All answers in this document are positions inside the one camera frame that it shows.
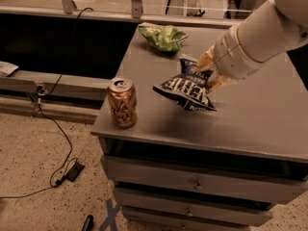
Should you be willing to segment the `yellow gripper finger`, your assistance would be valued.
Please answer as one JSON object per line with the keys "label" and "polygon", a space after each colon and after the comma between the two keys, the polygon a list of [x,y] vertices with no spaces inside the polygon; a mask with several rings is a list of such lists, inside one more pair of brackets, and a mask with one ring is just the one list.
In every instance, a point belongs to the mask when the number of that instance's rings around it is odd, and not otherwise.
{"label": "yellow gripper finger", "polygon": [[194,72],[208,71],[215,68],[214,63],[214,46],[211,46],[207,51],[203,53],[197,62]]}
{"label": "yellow gripper finger", "polygon": [[208,79],[207,90],[208,92],[212,92],[223,86],[228,86],[235,83],[235,79],[221,75],[218,71],[214,71]]}

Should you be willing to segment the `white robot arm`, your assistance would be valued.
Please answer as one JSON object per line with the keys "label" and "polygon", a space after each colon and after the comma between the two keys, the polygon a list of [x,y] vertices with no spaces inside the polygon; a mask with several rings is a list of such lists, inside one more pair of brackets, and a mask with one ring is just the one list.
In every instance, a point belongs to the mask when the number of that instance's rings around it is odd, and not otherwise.
{"label": "white robot arm", "polygon": [[274,56],[308,43],[308,0],[268,0],[221,34],[199,59],[209,91],[245,79]]}

